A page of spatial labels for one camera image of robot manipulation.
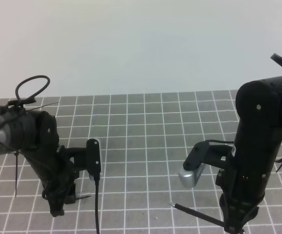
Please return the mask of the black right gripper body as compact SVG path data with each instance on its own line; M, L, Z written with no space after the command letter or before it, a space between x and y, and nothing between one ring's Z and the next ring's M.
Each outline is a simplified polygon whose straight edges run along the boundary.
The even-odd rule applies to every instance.
M239 124L233 146L206 144L204 162L223 169L217 179L226 210L252 210L266 185L282 142L282 77L242 85L236 95Z

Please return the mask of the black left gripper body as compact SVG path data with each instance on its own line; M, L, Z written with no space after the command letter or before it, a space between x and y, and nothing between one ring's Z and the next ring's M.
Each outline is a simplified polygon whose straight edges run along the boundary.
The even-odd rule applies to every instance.
M43 185L44 195L75 195L75 180L86 167L86 148L59 145L56 118L46 111L31 111L35 139L20 151Z

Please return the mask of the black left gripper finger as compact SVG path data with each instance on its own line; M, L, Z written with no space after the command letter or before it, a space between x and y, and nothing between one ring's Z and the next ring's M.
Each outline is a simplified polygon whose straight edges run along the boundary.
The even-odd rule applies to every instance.
M76 184L73 180L68 180L63 185L64 204L74 204L76 200L75 195Z
M65 193L62 189L50 190L48 187L44 188L43 199L48 201L52 217L64 215L63 206Z

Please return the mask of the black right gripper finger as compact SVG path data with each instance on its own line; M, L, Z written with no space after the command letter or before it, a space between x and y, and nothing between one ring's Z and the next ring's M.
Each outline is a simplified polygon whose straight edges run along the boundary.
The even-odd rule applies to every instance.
M243 232L244 225L254 219L259 210L259 200L238 201L238 231Z
M236 205L236 199L230 197L227 193L222 193L219 199L219 205L223 212L223 228L225 232L242 232L241 220Z

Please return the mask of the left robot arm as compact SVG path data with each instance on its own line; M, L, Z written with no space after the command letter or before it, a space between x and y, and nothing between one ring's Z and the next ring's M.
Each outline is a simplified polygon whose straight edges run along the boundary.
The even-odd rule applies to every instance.
M0 106L0 155L23 155L43 186L53 217L64 215L63 206L75 203L75 180L86 168L87 148L59 144L56 118L46 111Z

